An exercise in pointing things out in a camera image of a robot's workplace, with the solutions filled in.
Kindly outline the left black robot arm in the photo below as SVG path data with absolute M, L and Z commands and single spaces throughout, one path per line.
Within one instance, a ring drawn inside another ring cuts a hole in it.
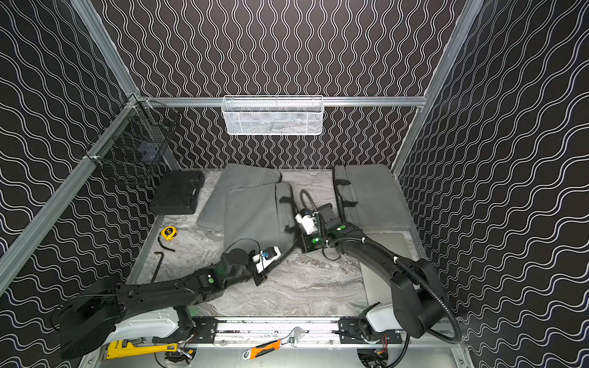
M 182 278 L 143 285 L 103 280 L 66 301 L 58 312 L 61 358 L 73 360 L 107 342 L 115 326 L 140 314 L 173 308 L 186 327 L 187 308 L 221 297 L 233 285 L 265 280 L 266 268 L 282 253 L 276 247 L 246 252 L 235 248 L 220 261 Z

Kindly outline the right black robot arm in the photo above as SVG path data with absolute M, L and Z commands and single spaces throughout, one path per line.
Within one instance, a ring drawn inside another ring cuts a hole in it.
M 414 261 L 389 250 L 353 223 L 342 222 L 330 204 L 304 209 L 294 219 L 304 234 L 304 250 L 332 248 L 351 256 L 384 280 L 391 290 L 391 303 L 377 302 L 360 313 L 363 339 L 375 340 L 386 331 L 402 330 L 413 338 L 430 334 L 446 343 L 461 342 L 459 322 L 427 260 Z

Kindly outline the silver laptop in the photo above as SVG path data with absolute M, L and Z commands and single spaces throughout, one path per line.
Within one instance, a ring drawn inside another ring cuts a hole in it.
M 369 233 L 368 237 L 380 243 L 390 251 L 414 261 L 420 258 L 413 238 L 408 231 Z M 380 302 L 382 305 L 392 303 L 391 289 L 388 282 L 385 282 L 374 271 L 370 270 L 364 263 L 360 264 L 363 276 L 364 287 L 368 299 L 368 305 Z

